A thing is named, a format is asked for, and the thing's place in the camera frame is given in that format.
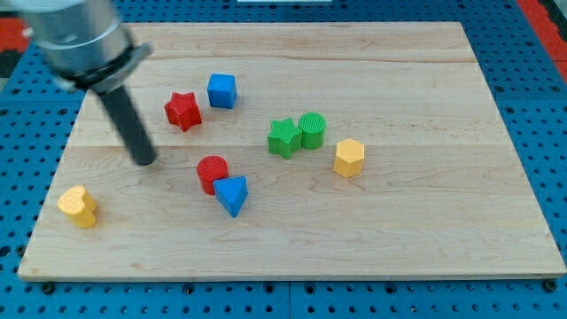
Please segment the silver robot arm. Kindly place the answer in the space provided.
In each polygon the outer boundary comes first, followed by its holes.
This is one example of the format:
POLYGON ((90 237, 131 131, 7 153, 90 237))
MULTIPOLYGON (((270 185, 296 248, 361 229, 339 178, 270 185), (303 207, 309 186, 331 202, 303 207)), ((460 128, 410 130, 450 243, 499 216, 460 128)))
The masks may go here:
POLYGON ((27 23, 27 36, 66 90, 98 94, 121 87, 152 53, 136 45, 111 0, 9 0, 27 23))

